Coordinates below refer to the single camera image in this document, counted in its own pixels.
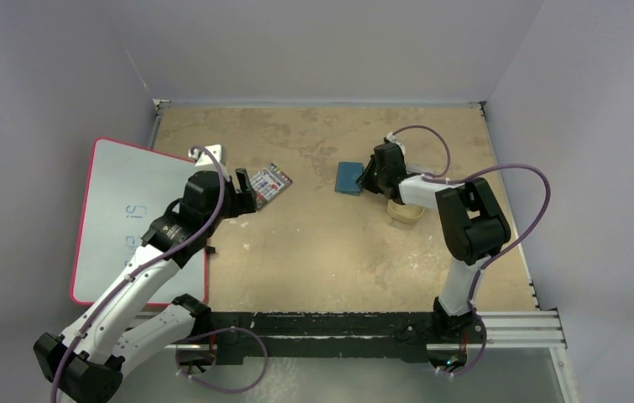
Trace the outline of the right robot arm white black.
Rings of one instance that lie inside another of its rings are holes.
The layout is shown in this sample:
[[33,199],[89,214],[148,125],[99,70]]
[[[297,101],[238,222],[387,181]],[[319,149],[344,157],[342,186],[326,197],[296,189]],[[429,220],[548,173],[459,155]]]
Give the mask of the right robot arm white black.
[[356,184],[397,205],[438,213],[452,258],[433,302],[431,329],[438,339],[453,341],[474,322],[483,268],[511,239],[511,227],[488,181],[481,177],[451,181],[409,171],[401,147],[385,142],[374,148]]

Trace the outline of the beige oval card tray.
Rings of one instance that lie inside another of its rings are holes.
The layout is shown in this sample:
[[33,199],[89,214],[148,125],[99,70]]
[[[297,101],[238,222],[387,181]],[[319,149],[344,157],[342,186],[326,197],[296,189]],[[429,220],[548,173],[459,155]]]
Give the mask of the beige oval card tray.
[[417,205],[401,205],[389,200],[387,202],[386,211],[388,215],[397,222],[415,224],[421,219],[425,208]]

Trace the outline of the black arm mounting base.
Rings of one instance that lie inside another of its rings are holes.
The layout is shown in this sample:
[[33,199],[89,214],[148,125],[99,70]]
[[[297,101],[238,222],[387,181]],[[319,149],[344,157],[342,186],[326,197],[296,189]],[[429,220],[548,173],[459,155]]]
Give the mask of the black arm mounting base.
[[398,359],[443,366],[466,360],[468,348],[485,340],[482,321],[466,317],[442,327],[429,311],[248,312],[215,311],[195,332],[220,330],[214,338],[219,364],[246,358]]

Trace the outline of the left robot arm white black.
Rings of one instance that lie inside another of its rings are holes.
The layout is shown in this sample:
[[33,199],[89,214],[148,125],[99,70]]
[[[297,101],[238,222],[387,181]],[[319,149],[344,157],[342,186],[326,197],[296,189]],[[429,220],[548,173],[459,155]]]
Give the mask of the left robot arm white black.
[[201,252],[225,218],[257,210],[249,174],[222,168],[199,170],[187,180],[141,238],[116,280],[60,334],[42,334],[33,346],[50,401],[108,402],[123,379],[168,344],[201,343],[223,333],[212,325],[211,309],[189,294],[175,297],[156,317],[137,327],[130,322],[155,292]]

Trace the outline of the blue card holder wallet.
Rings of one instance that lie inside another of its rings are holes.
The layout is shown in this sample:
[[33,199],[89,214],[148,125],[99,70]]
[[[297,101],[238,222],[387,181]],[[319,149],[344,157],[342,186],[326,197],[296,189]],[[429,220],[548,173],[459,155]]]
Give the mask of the blue card holder wallet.
[[338,163],[334,191],[340,194],[358,196],[362,187],[358,178],[364,172],[364,165],[359,162],[340,161]]

